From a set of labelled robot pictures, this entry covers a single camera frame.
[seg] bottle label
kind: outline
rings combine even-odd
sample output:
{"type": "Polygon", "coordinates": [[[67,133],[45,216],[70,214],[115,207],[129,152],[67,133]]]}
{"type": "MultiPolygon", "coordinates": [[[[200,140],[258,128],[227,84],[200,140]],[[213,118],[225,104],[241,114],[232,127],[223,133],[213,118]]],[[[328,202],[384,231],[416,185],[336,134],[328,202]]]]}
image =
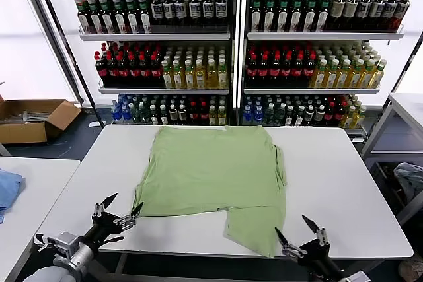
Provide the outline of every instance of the bottle label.
{"type": "Polygon", "coordinates": [[[372,18],[379,18],[381,16],[383,8],[384,8],[383,4],[374,2],[371,5],[369,16],[371,16],[372,18]]]}
{"type": "Polygon", "coordinates": [[[180,79],[180,75],[179,74],[174,74],[173,75],[173,79],[174,79],[174,86],[176,89],[181,89],[182,86],[182,81],[180,79]]]}
{"type": "Polygon", "coordinates": [[[357,86],[357,82],[360,79],[360,74],[352,75],[350,88],[355,88],[357,86]]]}
{"type": "Polygon", "coordinates": [[[266,13],[264,15],[264,31],[265,32],[272,31],[272,23],[273,23],[273,13],[266,13]]]}
{"type": "Polygon", "coordinates": [[[290,32],[295,32],[295,31],[297,31],[300,16],[301,16],[301,13],[297,13],[297,12],[292,13],[292,17],[291,17],[291,25],[290,25],[290,27],[289,27],[289,31],[290,31],[290,32]]]}
{"type": "Polygon", "coordinates": [[[332,3],[332,8],[330,9],[330,15],[332,17],[341,17],[344,10],[345,2],[334,1],[332,3]]]}
{"type": "Polygon", "coordinates": [[[132,33],[138,33],[138,22],[137,17],[133,13],[128,15],[128,20],[130,21],[130,26],[132,29],[132,33]]]}
{"type": "Polygon", "coordinates": [[[192,74],[185,74],[185,78],[186,78],[186,88],[192,89],[192,87],[194,86],[194,80],[193,80],[192,74]]]}
{"type": "Polygon", "coordinates": [[[203,3],[203,15],[204,18],[213,18],[214,17],[214,2],[203,3]]]}
{"type": "Polygon", "coordinates": [[[386,3],[385,8],[382,12],[382,17],[383,18],[392,18],[396,8],[397,8],[397,3],[386,3]]]}
{"type": "Polygon", "coordinates": [[[351,122],[352,122],[352,118],[346,118],[343,128],[348,129],[350,127],[351,122]]]}
{"type": "Polygon", "coordinates": [[[163,19],[163,7],[161,3],[152,3],[151,4],[151,14],[154,19],[163,19]]]}
{"type": "Polygon", "coordinates": [[[362,88],[362,89],[369,88],[370,80],[371,80],[371,74],[364,75],[363,80],[360,84],[360,88],[362,88]]]}
{"type": "Polygon", "coordinates": [[[287,13],[286,12],[281,12],[279,13],[279,17],[278,17],[278,32],[283,32],[285,30],[285,24],[286,24],[286,17],[287,17],[287,13]]]}
{"type": "Polygon", "coordinates": [[[143,24],[144,32],[151,33],[150,17],[148,16],[148,14],[141,14],[141,22],[143,24]]]}
{"type": "Polygon", "coordinates": [[[397,9],[395,10],[394,17],[398,19],[404,18],[404,15],[408,9],[408,3],[399,3],[397,9]]]}
{"type": "Polygon", "coordinates": [[[317,25],[316,25],[316,32],[322,32],[323,28],[326,24],[326,19],[328,17],[328,13],[326,11],[323,11],[319,13],[319,18],[317,19],[317,25]]]}
{"type": "Polygon", "coordinates": [[[173,19],[175,17],[173,3],[163,3],[163,12],[165,13],[165,18],[173,19]]]}
{"type": "Polygon", "coordinates": [[[360,1],[357,6],[356,17],[365,18],[367,14],[369,13],[369,7],[370,7],[370,3],[360,1]]]}
{"type": "Polygon", "coordinates": [[[258,32],[258,25],[260,24],[260,13],[255,12],[251,15],[251,32],[258,32]]]}
{"type": "Polygon", "coordinates": [[[315,88],[322,88],[323,77],[325,77],[324,74],[318,74],[316,76],[315,88]]]}
{"type": "Polygon", "coordinates": [[[247,69],[247,75],[248,76],[256,76],[257,70],[256,69],[247,69]]]}
{"type": "Polygon", "coordinates": [[[98,15],[91,15],[91,20],[94,23],[95,30],[97,31],[97,33],[98,34],[103,33],[103,28],[101,26],[100,18],[98,17],[98,15]]]}
{"type": "Polygon", "coordinates": [[[307,13],[305,15],[303,32],[310,32],[311,31],[311,25],[313,23],[314,18],[315,18],[315,13],[313,13],[313,12],[307,13]]]}
{"type": "Polygon", "coordinates": [[[118,23],[120,33],[125,33],[126,28],[125,28],[124,16],[118,13],[117,15],[115,15],[115,18],[116,18],[116,22],[118,23]]]}
{"type": "Polygon", "coordinates": [[[175,3],[174,4],[174,10],[176,12],[176,17],[179,19],[186,18],[186,7],[185,3],[175,3]]]}
{"type": "Polygon", "coordinates": [[[219,74],[219,88],[225,88],[226,87],[226,73],[220,73],[219,74]]]}
{"type": "Polygon", "coordinates": [[[172,88],[171,76],[169,74],[164,74],[163,80],[165,81],[166,88],[172,88]]]}
{"type": "Polygon", "coordinates": [[[227,2],[216,3],[216,17],[226,18],[227,16],[227,2]]]}
{"type": "Polygon", "coordinates": [[[339,75],[338,83],[336,84],[337,88],[344,88],[344,83],[346,80],[346,74],[339,75]]]}
{"type": "Polygon", "coordinates": [[[356,9],[357,9],[357,3],[347,1],[342,15],[347,18],[354,17],[354,13],[356,12],[356,9]]]}
{"type": "Polygon", "coordinates": [[[335,78],[336,78],[336,74],[330,74],[328,76],[328,83],[326,84],[326,88],[327,89],[332,89],[333,88],[333,84],[335,82],[335,78]]]}
{"type": "Polygon", "coordinates": [[[279,69],[270,69],[270,76],[279,76],[279,69]]]}
{"type": "Polygon", "coordinates": [[[203,77],[203,75],[197,74],[197,88],[198,89],[204,89],[204,77],[203,77]]]}
{"type": "Polygon", "coordinates": [[[201,6],[199,3],[190,3],[191,18],[201,18],[201,6]]]}
{"type": "Polygon", "coordinates": [[[89,33],[89,25],[86,16],[79,15],[78,16],[79,23],[81,23],[82,30],[84,30],[84,33],[89,33]]]}

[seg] white wall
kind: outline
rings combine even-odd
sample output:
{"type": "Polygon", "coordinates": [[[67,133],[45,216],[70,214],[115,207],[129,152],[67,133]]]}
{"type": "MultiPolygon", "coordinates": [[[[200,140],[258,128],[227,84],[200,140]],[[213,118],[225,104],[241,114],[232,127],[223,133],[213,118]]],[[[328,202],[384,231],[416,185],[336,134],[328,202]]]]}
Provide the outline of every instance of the white wall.
{"type": "Polygon", "coordinates": [[[28,0],[2,0],[0,95],[75,101],[28,0]]]}

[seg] gray floor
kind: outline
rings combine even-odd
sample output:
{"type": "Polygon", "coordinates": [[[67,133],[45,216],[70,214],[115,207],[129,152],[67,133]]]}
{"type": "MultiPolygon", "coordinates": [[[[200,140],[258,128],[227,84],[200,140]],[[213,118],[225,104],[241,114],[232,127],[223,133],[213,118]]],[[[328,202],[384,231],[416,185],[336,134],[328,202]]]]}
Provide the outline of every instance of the gray floor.
{"type": "MultiPolygon", "coordinates": [[[[110,123],[108,110],[102,112],[103,119],[110,123]]],[[[7,149],[15,157],[40,157],[55,159],[83,160],[91,145],[99,135],[101,128],[89,128],[95,121],[93,114],[81,114],[56,140],[35,145],[9,145],[7,149]]],[[[17,281],[22,281],[42,266],[51,264],[50,255],[34,253],[27,262],[17,281]]],[[[110,270],[114,270],[118,255],[103,253],[100,262],[110,270]]],[[[397,282],[401,279],[397,274],[399,261],[386,261],[373,270],[369,276],[373,281],[397,282]]],[[[341,268],[347,268],[349,262],[338,262],[341,268]]],[[[237,259],[237,258],[205,258],[186,256],[132,255],[128,257],[124,273],[155,275],[203,277],[214,279],[249,279],[263,281],[306,281],[307,272],[297,264],[277,259],[237,259]]],[[[87,281],[95,281],[88,276],[87,281]]]]}

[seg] juice bottle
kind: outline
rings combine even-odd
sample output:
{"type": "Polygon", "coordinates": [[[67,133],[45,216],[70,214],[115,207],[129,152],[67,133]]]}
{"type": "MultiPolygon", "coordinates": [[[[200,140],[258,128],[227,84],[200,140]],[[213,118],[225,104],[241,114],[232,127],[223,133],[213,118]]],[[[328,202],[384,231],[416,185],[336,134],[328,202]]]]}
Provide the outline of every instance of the juice bottle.
{"type": "Polygon", "coordinates": [[[214,59],[209,59],[207,66],[207,88],[218,89],[219,77],[217,76],[216,65],[214,59]]]}
{"type": "Polygon", "coordinates": [[[387,63],[387,60],[386,59],[382,59],[379,62],[379,65],[376,68],[375,75],[373,76],[373,78],[370,81],[369,88],[376,89],[379,86],[379,83],[381,82],[381,79],[382,79],[382,77],[384,75],[383,70],[384,70],[384,68],[386,66],[386,63],[387,63]]]}
{"type": "Polygon", "coordinates": [[[370,59],[364,68],[364,72],[358,81],[357,87],[360,89],[369,88],[371,78],[374,76],[375,60],[370,59]]]}
{"type": "Polygon", "coordinates": [[[350,127],[352,129],[359,129],[362,126],[363,120],[364,120],[364,116],[365,116],[365,111],[367,110],[366,106],[360,106],[360,110],[359,112],[354,116],[354,119],[351,122],[350,127]]]}
{"type": "Polygon", "coordinates": [[[195,78],[197,82],[197,89],[205,89],[204,83],[206,81],[206,71],[201,59],[196,60],[195,78]]]}

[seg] yellow bottle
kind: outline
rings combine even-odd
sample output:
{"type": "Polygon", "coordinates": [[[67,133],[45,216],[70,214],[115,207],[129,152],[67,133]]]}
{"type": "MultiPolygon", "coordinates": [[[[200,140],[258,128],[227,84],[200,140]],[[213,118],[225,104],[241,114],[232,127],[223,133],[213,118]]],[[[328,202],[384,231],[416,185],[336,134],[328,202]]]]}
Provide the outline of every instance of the yellow bottle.
{"type": "Polygon", "coordinates": [[[360,111],[354,116],[354,119],[351,122],[351,125],[350,125],[351,128],[353,129],[361,128],[366,110],[367,110],[366,106],[360,107],[360,111]]]}
{"type": "Polygon", "coordinates": [[[363,65],[364,61],[362,59],[359,59],[356,62],[356,66],[346,78],[344,88],[357,88],[358,80],[360,79],[363,73],[363,65]]]}
{"type": "Polygon", "coordinates": [[[166,89],[174,88],[174,79],[172,69],[169,67],[167,60],[162,60],[161,66],[163,68],[163,80],[165,81],[166,89]]]}
{"type": "Polygon", "coordinates": [[[334,88],[336,89],[344,88],[345,80],[348,76],[348,73],[350,72],[350,65],[351,65],[351,61],[349,59],[345,59],[342,62],[342,67],[338,69],[336,73],[334,88]]]}
{"type": "Polygon", "coordinates": [[[226,111],[225,106],[219,106],[219,114],[217,115],[219,119],[219,125],[226,125],[226,111]]]}
{"type": "Polygon", "coordinates": [[[204,69],[203,61],[201,59],[197,59],[196,61],[195,78],[197,82],[197,89],[205,89],[204,83],[206,82],[206,70],[204,69]]]}
{"type": "Polygon", "coordinates": [[[226,64],[224,59],[219,60],[219,89],[225,89],[227,87],[227,73],[226,64]]]}
{"type": "Polygon", "coordinates": [[[219,87],[219,77],[217,76],[214,59],[209,59],[207,66],[207,88],[217,89],[219,87]]]}
{"type": "Polygon", "coordinates": [[[319,61],[319,68],[315,70],[313,74],[314,80],[311,81],[310,88],[320,89],[322,88],[323,78],[325,77],[327,60],[321,59],[319,61]]]}
{"type": "Polygon", "coordinates": [[[338,66],[339,66],[339,60],[333,59],[330,62],[329,70],[326,72],[325,77],[323,79],[323,83],[322,83],[323,88],[326,88],[326,89],[334,88],[334,83],[335,83],[336,75],[338,72],[338,66]]]}
{"type": "Polygon", "coordinates": [[[379,65],[376,68],[376,73],[371,79],[369,88],[376,89],[379,86],[379,83],[381,82],[381,79],[383,75],[385,74],[383,70],[386,66],[386,63],[387,63],[386,59],[381,59],[381,61],[379,62],[379,65]]]}
{"type": "Polygon", "coordinates": [[[185,79],[186,79],[186,89],[196,89],[196,77],[194,76],[194,68],[192,67],[192,61],[187,59],[185,61],[185,79]]]}
{"type": "Polygon", "coordinates": [[[356,107],[350,106],[348,109],[347,114],[339,123],[339,126],[344,129],[348,129],[351,126],[352,120],[354,119],[354,112],[356,111],[356,107]]]}

